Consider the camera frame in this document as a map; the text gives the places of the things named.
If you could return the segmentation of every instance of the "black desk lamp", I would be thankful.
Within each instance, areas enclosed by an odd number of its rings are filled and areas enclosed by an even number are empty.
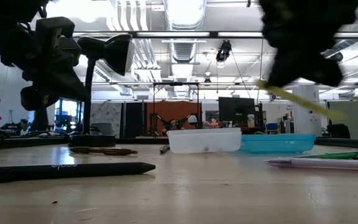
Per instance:
[[[132,65],[134,45],[132,36],[129,34],[116,35],[107,41],[91,37],[81,37],[77,43],[82,48],[82,54],[88,58],[85,88],[88,90],[89,100],[84,102],[83,134],[90,134],[91,91],[96,61],[103,59],[114,72],[124,76]]]

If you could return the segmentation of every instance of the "white pen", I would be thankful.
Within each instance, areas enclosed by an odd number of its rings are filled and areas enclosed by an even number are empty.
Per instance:
[[[270,166],[277,167],[358,170],[358,160],[352,159],[277,158],[265,160],[264,162]]]

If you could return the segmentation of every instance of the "table surface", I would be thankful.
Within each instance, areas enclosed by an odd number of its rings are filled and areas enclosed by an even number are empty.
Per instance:
[[[358,224],[358,171],[276,169],[274,156],[70,154],[65,146],[0,150],[0,166],[140,161],[144,175],[0,184],[0,223],[340,223]],[[315,146],[313,153],[349,149]]]

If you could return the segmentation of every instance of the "blue plastic tray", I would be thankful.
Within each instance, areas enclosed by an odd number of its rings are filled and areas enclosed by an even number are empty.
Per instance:
[[[240,151],[251,153],[291,153],[312,150],[314,134],[245,134]]]

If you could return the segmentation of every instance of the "white plastic container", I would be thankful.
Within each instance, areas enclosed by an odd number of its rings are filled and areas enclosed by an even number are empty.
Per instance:
[[[169,131],[173,153],[234,152],[241,147],[240,128]]]

